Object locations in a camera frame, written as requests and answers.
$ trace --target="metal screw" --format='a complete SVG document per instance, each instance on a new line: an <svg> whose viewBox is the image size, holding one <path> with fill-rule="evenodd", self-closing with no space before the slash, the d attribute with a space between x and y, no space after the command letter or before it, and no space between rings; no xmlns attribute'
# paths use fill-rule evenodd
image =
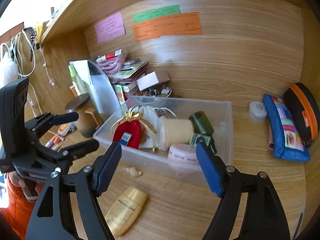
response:
<svg viewBox="0 0 320 240"><path fill-rule="evenodd" d="M262 177L262 178L266 178L266 177L268 177L268 174L266 174L264 171L260 171L259 172L259 175L260 175L260 177Z"/></svg>
<svg viewBox="0 0 320 240"><path fill-rule="evenodd" d="M236 168L234 166L227 166L226 170L227 172L235 172Z"/></svg>
<svg viewBox="0 0 320 240"><path fill-rule="evenodd" d="M55 178L55 177L57 177L58 175L59 175L59 172L57 172L57 171L54 171L54 172L51 173L51 177L52 177L52 178Z"/></svg>
<svg viewBox="0 0 320 240"><path fill-rule="evenodd" d="M91 171L92 170L92 167L91 166L85 166L84 168L83 168L83 171L84 172L89 172L89 171Z"/></svg>

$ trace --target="mug handle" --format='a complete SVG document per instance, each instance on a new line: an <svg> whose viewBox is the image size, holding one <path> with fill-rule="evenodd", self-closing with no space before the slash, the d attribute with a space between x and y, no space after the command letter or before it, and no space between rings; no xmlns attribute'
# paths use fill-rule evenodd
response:
<svg viewBox="0 0 320 240"><path fill-rule="evenodd" d="M97 130L97 129L100 127L100 125L102 124L102 122L101 122L101 124L99 124L98 120L97 120L96 117L94 116L94 114L97 114L97 113L98 113L97 110L94 109L94 108L88 108L88 109L85 111L85 113L92 115L94 121L95 121L96 124L97 124L97 128L96 128L96 130Z"/></svg>

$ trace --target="green bottle cap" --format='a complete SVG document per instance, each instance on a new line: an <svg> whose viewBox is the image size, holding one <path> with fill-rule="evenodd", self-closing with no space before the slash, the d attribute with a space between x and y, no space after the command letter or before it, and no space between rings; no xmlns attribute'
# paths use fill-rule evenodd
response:
<svg viewBox="0 0 320 240"><path fill-rule="evenodd" d="M70 72L71 78L74 78L75 76L78 75L78 73L77 73L75 67L73 66L73 64L70 64L70 65L68 66L68 68L69 68L69 72Z"/></svg>
<svg viewBox="0 0 320 240"><path fill-rule="evenodd" d="M196 112L189 117L195 129L195 133L211 136L214 133L208 117L203 111Z"/></svg>

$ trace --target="stack of books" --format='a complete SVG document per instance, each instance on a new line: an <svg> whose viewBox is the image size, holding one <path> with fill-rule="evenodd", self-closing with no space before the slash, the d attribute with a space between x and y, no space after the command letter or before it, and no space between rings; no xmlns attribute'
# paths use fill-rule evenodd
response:
<svg viewBox="0 0 320 240"><path fill-rule="evenodd" d="M140 59L128 60L123 63L119 73L107 75L113 85L121 86L125 99L139 90L137 79L145 76L147 63Z"/></svg>

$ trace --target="orange zipper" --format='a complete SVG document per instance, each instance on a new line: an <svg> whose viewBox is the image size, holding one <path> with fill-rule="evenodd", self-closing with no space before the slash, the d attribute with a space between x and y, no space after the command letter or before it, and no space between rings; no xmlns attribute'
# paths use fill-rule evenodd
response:
<svg viewBox="0 0 320 240"><path fill-rule="evenodd" d="M300 103L302 104L304 110L306 111L306 115L309 119L310 124L311 140L313 141L316 138L316 135L318 134L318 124L313 108L309 100L307 99L306 95L296 84L292 84L289 88L295 93Z"/></svg>

